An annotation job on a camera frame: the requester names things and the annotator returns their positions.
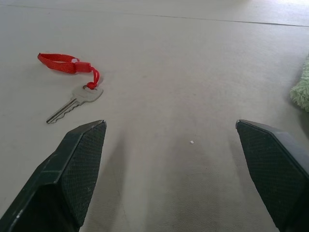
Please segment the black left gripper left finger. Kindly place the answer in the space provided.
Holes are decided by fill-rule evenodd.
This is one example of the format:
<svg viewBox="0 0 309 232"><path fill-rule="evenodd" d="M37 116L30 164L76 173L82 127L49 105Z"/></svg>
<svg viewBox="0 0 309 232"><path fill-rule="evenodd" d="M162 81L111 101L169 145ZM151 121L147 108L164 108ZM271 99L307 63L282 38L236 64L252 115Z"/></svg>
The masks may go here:
<svg viewBox="0 0 309 232"><path fill-rule="evenodd" d="M0 219L2 232L78 232L98 179L107 124L69 131Z"/></svg>

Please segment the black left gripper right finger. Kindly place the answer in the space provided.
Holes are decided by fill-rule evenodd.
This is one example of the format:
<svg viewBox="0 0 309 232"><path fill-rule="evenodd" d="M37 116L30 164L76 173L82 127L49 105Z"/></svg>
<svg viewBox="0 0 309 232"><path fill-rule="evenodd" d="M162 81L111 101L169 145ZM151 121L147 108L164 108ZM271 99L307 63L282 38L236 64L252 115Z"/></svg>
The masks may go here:
<svg viewBox="0 0 309 232"><path fill-rule="evenodd" d="M309 154L287 132L240 119L236 130L251 179L281 232L309 230Z"/></svg>

